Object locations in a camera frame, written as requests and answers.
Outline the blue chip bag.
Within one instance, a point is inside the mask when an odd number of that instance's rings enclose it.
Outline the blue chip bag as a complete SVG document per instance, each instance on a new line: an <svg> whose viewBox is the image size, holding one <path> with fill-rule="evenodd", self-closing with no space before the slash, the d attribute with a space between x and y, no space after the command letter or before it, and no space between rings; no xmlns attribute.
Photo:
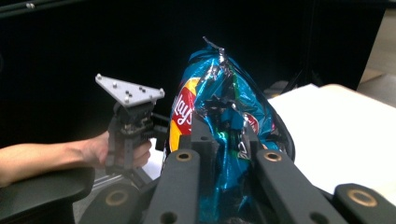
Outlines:
<svg viewBox="0 0 396 224"><path fill-rule="evenodd" d="M208 126L217 145L210 149L200 196L202 224L253 224L251 196L246 186L251 151L243 137L250 126L263 148L281 150L275 112L250 75L225 49L212 42L194 52L185 69L170 114L164 154L181 147L191 134L192 117Z"/></svg>

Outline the dark metal frame bar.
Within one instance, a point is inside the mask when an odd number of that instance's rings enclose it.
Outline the dark metal frame bar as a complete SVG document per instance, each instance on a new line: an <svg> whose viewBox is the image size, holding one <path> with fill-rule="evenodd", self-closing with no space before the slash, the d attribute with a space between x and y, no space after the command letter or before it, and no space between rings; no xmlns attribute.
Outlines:
<svg viewBox="0 0 396 224"><path fill-rule="evenodd" d="M26 0L19 3L0 6L0 14L58 7L81 2L84 0Z"/></svg>

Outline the black curtain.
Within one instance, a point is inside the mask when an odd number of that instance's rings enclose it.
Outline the black curtain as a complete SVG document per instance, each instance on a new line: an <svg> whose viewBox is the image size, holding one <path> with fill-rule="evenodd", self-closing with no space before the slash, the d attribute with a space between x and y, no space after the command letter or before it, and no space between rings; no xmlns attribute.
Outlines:
<svg viewBox="0 0 396 224"><path fill-rule="evenodd" d="M162 88L171 108L191 54L213 42L260 88L279 80L356 88L396 0L85 0L8 16L0 0L0 147L104 130L95 76Z"/></svg>

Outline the aluminium floor rail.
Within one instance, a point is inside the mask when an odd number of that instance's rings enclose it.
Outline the aluminium floor rail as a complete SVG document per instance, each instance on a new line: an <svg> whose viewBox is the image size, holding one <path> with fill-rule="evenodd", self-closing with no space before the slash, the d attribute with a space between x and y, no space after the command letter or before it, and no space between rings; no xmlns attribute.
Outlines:
<svg viewBox="0 0 396 224"><path fill-rule="evenodd" d="M106 175L93 181L92 190L101 189L123 179L122 175Z"/></svg>

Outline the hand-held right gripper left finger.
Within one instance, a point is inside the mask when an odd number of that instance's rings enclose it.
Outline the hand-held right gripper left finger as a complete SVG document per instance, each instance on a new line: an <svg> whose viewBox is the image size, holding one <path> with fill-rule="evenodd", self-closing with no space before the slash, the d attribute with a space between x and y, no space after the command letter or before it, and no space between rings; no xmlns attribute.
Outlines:
<svg viewBox="0 0 396 224"><path fill-rule="evenodd" d="M216 156L219 144L203 118L193 114L191 133L179 137L179 149L195 150L201 158L201 171L205 175L215 173Z"/></svg>

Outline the dark grey rounded pad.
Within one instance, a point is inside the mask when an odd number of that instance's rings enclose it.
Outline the dark grey rounded pad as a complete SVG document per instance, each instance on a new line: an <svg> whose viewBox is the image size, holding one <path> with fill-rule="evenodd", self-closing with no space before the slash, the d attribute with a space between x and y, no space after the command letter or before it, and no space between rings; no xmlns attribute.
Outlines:
<svg viewBox="0 0 396 224"><path fill-rule="evenodd" d="M0 189L0 224L75 224L73 203L89 195L95 171L76 168Z"/></svg>

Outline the light wooden table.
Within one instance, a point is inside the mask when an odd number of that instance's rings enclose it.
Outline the light wooden table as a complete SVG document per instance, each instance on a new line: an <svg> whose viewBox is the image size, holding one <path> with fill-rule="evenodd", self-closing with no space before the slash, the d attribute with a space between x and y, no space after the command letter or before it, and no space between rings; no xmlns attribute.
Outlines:
<svg viewBox="0 0 396 224"><path fill-rule="evenodd" d="M337 99L352 101L369 100L396 108L396 89L386 90L375 84L360 84L356 91L339 84L329 84L319 88Z"/></svg>

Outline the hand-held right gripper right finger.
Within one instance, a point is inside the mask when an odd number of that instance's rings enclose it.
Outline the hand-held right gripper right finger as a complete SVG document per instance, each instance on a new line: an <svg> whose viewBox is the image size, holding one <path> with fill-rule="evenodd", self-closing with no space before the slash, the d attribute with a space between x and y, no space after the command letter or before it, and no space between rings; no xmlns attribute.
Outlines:
<svg viewBox="0 0 396 224"><path fill-rule="evenodd" d="M241 134L243 153L248 160L256 157L259 150L263 149L262 142L257 134L254 133L250 124L245 124Z"/></svg>

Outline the white table cover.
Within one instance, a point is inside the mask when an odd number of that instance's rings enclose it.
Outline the white table cover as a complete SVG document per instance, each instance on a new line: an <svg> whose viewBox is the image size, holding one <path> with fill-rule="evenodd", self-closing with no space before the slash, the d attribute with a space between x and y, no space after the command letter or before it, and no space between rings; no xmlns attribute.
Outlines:
<svg viewBox="0 0 396 224"><path fill-rule="evenodd" d="M356 183L396 205L396 108L319 88L309 84L269 101L292 136L295 164L327 192Z"/></svg>

